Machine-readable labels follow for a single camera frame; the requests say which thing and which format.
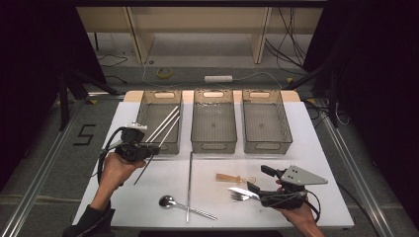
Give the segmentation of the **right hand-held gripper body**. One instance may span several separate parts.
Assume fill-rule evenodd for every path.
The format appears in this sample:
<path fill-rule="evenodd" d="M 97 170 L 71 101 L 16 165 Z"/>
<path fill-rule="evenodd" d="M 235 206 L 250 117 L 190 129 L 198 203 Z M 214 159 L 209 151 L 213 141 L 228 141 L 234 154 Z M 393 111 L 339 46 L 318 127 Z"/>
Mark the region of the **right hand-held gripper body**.
<path fill-rule="evenodd" d="M 278 191 L 261 191 L 258 196 L 265 207 L 295 209 L 300 208 L 306 200 L 307 185 L 326 185 L 325 178 L 317 176 L 295 165 L 284 171 L 275 169 L 276 177 L 281 181 L 282 189 Z"/>

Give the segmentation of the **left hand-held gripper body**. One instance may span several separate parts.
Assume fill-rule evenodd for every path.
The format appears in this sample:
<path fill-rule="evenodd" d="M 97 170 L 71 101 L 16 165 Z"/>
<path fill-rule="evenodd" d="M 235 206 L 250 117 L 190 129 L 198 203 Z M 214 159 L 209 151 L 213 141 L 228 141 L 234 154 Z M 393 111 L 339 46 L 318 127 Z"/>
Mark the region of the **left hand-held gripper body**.
<path fill-rule="evenodd" d="M 123 128 L 120 143 L 115 147 L 115 152 L 128 162 L 137 162 L 149 157 L 147 147 L 141 141 L 147 130 L 146 125 L 132 122 Z"/>

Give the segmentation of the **amber plastic spoon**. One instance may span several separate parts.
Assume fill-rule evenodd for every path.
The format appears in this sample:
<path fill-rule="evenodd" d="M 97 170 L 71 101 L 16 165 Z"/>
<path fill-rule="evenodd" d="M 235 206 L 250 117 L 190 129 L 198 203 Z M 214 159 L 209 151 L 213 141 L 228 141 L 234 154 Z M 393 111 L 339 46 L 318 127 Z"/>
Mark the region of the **amber plastic spoon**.
<path fill-rule="evenodd" d="M 215 174 L 215 179 L 218 182 L 230 182 L 230 183 L 237 183 L 237 184 L 246 184 L 246 183 L 255 184 L 256 183 L 255 177 L 242 178 L 240 176 L 230 176 L 230 175 L 220 174 L 220 173 Z"/>

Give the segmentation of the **transparent grey plastic bin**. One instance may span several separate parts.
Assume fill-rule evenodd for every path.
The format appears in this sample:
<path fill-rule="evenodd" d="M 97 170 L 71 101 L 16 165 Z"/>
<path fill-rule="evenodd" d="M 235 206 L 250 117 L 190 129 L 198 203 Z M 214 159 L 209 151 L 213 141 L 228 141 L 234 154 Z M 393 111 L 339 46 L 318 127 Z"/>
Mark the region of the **transparent grey plastic bin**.
<path fill-rule="evenodd" d="M 293 143 L 280 90 L 243 90 L 242 118 L 246 154 L 286 154 Z"/>
<path fill-rule="evenodd" d="M 237 131 L 232 90 L 194 91 L 191 142 L 195 153 L 235 152 Z"/>
<path fill-rule="evenodd" d="M 160 143 L 167 130 L 161 133 L 152 143 L 146 143 L 145 140 L 176 106 L 179 107 L 180 119 L 160 148 L 161 154 L 178 154 L 180 151 L 180 126 L 183 109 L 182 92 L 180 90 L 144 91 L 142 94 L 136 121 L 141 125 L 147 126 L 142 139 L 142 142 L 145 144 L 158 145 Z"/>

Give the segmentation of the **metal spoon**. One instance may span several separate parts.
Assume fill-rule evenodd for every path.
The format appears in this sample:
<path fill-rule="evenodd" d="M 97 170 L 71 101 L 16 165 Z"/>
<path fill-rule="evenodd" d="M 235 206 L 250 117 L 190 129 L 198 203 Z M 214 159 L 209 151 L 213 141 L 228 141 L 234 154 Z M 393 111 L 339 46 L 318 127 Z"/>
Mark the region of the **metal spoon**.
<path fill-rule="evenodd" d="M 171 196 L 161 197 L 159 199 L 158 204 L 163 208 L 178 207 L 178 208 L 186 210 L 188 214 L 195 213 L 195 214 L 198 214 L 198 215 L 203 216 L 205 218 L 209 218 L 211 220 L 217 220 L 217 217 L 215 215 L 210 214 L 208 212 L 205 212 L 203 210 L 199 210 L 199 209 L 196 209 L 196 208 L 193 208 L 193 207 L 189 207 L 187 205 L 180 204 L 180 203 L 176 202 L 175 199 Z"/>

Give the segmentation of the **person's left hand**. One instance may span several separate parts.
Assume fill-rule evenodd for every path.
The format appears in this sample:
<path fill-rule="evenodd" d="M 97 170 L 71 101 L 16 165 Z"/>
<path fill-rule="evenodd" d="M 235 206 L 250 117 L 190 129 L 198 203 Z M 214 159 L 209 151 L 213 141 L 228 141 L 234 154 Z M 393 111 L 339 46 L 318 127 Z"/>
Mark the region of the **person's left hand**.
<path fill-rule="evenodd" d="M 134 171 L 145 165 L 145 161 L 128 162 L 119 154 L 110 152 L 105 159 L 98 193 L 111 195 Z"/>

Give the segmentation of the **person's right hand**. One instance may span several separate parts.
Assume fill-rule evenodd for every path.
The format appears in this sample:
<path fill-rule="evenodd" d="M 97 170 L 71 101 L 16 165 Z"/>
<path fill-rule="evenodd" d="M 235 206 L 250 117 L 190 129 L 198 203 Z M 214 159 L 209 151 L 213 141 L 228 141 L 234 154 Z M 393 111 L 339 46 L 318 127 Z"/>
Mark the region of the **person's right hand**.
<path fill-rule="evenodd" d="M 316 223 L 311 208 L 304 202 L 300 208 L 284 209 L 279 208 L 279 212 L 300 231 L 315 227 Z"/>

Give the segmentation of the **white table cover sheet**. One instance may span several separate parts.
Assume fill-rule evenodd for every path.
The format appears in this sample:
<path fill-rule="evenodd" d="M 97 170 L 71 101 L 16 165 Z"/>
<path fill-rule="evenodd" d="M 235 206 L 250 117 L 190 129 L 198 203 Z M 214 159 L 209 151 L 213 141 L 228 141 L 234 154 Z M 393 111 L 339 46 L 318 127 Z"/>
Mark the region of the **white table cover sheet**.
<path fill-rule="evenodd" d="M 178 207 L 163 208 L 158 204 L 161 197 L 171 196 L 176 202 L 187 205 L 193 105 L 184 104 L 180 152 L 174 156 L 155 157 L 136 185 L 133 183 L 140 171 L 135 172 L 117 189 L 112 197 L 112 208 L 116 210 L 112 226 L 172 230 L 289 228 L 291 224 L 278 211 L 262 206 L 259 201 L 233 200 L 229 190 L 233 185 L 218 182 L 215 174 L 255 177 L 257 186 L 272 191 L 277 187 L 276 179 L 263 174 L 260 167 L 268 165 L 283 170 L 295 165 L 328 181 L 326 185 L 308 188 L 314 193 L 309 198 L 311 203 L 321 207 L 318 225 L 332 229 L 352 227 L 353 219 L 336 185 L 304 104 L 286 103 L 285 110 L 293 136 L 288 152 L 284 155 L 251 155 L 243 151 L 241 106 L 235 106 L 235 152 L 220 155 L 194 154 L 193 157 L 190 207 L 213 214 L 217 220 L 190 213 L 190 221 L 186 223 L 186 210 Z"/>

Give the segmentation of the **black metal stand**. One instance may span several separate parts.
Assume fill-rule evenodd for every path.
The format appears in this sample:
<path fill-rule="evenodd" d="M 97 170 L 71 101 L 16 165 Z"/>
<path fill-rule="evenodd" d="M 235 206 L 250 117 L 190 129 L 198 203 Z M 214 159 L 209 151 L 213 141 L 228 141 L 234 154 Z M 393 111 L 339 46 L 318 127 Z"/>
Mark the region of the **black metal stand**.
<path fill-rule="evenodd" d="M 331 120 L 332 124 L 337 127 L 337 81 L 338 81 L 338 72 L 333 67 L 324 63 L 317 69 L 311 71 L 310 73 L 304 75 L 302 78 L 297 80 L 296 82 L 291 83 L 290 85 L 286 86 L 286 90 L 294 90 L 311 80 L 316 80 L 316 83 L 323 83 L 328 85 L 328 117 Z"/>
<path fill-rule="evenodd" d="M 85 83 L 92 84 L 110 95 L 115 96 L 121 94 L 121 92 L 108 86 L 106 82 L 95 79 L 85 72 L 78 69 L 64 69 L 57 79 L 61 112 L 61 130 L 65 129 L 70 118 L 68 92 L 70 92 L 76 100 L 85 100 L 88 97 L 88 92 L 84 87 Z"/>

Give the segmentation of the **white power strip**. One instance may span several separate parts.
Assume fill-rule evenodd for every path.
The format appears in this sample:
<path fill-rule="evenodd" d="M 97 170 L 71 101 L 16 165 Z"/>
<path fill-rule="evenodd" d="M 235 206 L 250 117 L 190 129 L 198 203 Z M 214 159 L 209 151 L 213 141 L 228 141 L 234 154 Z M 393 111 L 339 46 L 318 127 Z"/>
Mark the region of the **white power strip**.
<path fill-rule="evenodd" d="M 230 83 L 233 81 L 231 75 L 220 75 L 220 76 L 205 76 L 206 83 Z"/>

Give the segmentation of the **beige wooden desk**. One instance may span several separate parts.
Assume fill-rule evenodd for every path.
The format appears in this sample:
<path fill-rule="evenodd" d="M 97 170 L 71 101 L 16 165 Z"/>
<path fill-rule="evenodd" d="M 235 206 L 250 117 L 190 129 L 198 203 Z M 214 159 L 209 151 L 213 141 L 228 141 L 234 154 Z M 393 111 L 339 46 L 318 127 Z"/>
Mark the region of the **beige wooden desk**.
<path fill-rule="evenodd" d="M 247 34 L 253 60 L 262 61 L 266 35 L 283 34 L 280 18 L 294 22 L 299 35 L 315 32 L 322 10 L 288 7 L 79 7 L 88 33 L 129 33 L 137 61 L 146 61 L 159 33 Z"/>

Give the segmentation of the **dark curtain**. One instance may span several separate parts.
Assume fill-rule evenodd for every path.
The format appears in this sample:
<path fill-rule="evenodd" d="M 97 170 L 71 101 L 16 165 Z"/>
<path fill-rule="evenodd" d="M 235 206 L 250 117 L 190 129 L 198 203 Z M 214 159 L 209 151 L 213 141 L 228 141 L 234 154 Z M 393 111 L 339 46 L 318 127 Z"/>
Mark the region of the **dark curtain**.
<path fill-rule="evenodd" d="M 419 229 L 419 0 L 326 0 L 304 67 L 327 61 L 338 101 Z"/>
<path fill-rule="evenodd" d="M 0 0 L 0 191 L 57 98 L 59 81 L 87 96 L 75 72 L 106 81 L 71 0 Z"/>

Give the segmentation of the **aluminium floor rail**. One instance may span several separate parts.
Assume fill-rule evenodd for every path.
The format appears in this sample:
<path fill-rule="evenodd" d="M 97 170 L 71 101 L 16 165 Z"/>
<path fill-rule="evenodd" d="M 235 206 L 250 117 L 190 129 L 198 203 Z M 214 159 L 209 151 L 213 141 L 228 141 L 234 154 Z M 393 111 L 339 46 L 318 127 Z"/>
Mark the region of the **aluminium floor rail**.
<path fill-rule="evenodd" d="M 324 119 L 325 127 L 328 130 L 338 153 L 349 173 L 349 176 L 357 190 L 364 209 L 370 218 L 373 227 L 377 231 L 379 237 L 394 237 L 384 212 L 381 210 L 373 192 L 368 186 L 361 170 L 357 166 L 352 153 L 349 150 L 340 131 L 333 125 L 329 118 Z"/>
<path fill-rule="evenodd" d="M 17 205 L 11 217 L 8 219 L 5 228 L 0 232 L 1 237 L 17 237 L 21 231 L 42 187 L 49 175 L 57 157 L 68 137 L 68 134 L 76 120 L 80 110 L 84 106 L 84 101 L 77 101 L 70 112 L 67 124 L 58 132 L 57 136 L 48 153 L 45 155 L 40 167 L 24 194 L 17 201 Z"/>

